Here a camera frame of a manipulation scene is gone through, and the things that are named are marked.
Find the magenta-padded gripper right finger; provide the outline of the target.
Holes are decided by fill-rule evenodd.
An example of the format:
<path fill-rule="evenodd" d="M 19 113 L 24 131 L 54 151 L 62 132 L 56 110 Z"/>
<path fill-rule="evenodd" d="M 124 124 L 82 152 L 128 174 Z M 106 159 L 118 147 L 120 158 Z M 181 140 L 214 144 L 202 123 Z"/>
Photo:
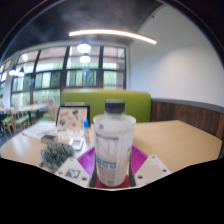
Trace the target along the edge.
<path fill-rule="evenodd" d="M 170 174 L 171 171 L 156 155 L 147 155 L 141 149 L 132 146 L 129 164 L 131 187 L 143 187 Z"/>

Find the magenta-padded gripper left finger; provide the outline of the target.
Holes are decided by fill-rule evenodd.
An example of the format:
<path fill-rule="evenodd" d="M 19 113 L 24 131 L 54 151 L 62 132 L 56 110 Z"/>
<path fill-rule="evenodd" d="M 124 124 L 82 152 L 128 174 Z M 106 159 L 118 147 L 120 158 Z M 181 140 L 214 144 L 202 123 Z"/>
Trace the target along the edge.
<path fill-rule="evenodd" d="M 68 158 L 55 174 L 81 187 L 94 188 L 97 181 L 95 148 L 91 148 L 79 158 Z"/>

